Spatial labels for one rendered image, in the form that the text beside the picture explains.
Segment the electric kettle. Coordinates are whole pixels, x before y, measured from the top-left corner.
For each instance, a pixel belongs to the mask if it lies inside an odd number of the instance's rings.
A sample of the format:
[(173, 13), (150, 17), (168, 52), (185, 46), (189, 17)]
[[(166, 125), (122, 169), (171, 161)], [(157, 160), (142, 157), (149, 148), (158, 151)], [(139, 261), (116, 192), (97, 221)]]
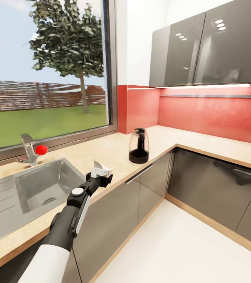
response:
[(149, 138), (146, 129), (136, 128), (130, 137), (129, 160), (136, 164), (144, 164), (149, 158)]

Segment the paper coffee filter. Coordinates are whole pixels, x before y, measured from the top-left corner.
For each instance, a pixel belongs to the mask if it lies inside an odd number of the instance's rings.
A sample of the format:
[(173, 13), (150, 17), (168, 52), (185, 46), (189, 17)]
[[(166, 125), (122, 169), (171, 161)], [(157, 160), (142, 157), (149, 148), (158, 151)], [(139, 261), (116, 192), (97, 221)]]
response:
[(108, 170), (108, 171), (112, 171), (112, 169), (104, 166), (103, 164), (97, 162), (97, 161), (94, 161), (94, 168), (98, 168), (98, 169), (105, 169), (105, 170)]

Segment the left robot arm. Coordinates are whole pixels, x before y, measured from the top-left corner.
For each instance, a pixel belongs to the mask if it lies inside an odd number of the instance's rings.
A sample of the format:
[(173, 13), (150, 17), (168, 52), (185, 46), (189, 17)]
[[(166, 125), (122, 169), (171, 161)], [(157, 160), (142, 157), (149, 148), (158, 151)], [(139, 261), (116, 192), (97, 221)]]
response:
[(86, 182), (73, 189), (67, 205), (57, 213), (43, 243), (18, 283), (61, 283), (65, 267), (90, 205), (90, 197), (99, 187), (106, 188), (113, 174), (105, 169), (92, 168)]

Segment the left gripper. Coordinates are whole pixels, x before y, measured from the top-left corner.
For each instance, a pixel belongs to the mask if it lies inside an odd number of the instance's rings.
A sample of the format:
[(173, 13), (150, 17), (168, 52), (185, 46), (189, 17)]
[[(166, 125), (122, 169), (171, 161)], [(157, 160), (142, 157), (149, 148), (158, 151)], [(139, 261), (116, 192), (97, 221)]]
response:
[(107, 185), (111, 183), (112, 177), (113, 177), (113, 174), (111, 174), (110, 176), (101, 176), (100, 175), (97, 178), (92, 178), (91, 173), (87, 173), (86, 174), (86, 182), (92, 183), (95, 186), (95, 191), (96, 191), (99, 187), (106, 188)]

